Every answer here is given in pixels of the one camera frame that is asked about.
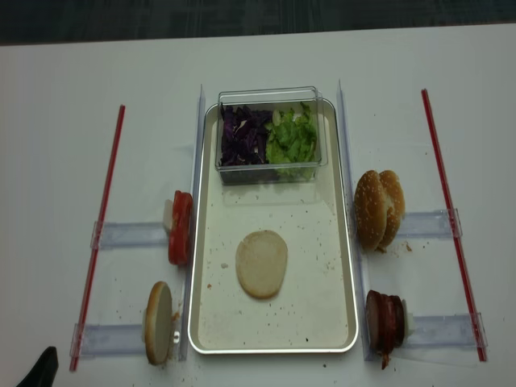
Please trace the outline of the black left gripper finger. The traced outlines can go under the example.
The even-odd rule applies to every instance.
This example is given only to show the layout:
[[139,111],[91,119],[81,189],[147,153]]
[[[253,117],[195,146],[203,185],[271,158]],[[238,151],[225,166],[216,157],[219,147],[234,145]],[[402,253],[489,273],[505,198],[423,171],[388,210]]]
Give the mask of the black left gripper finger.
[[17,387],[52,387],[59,368],[56,347],[47,347]]

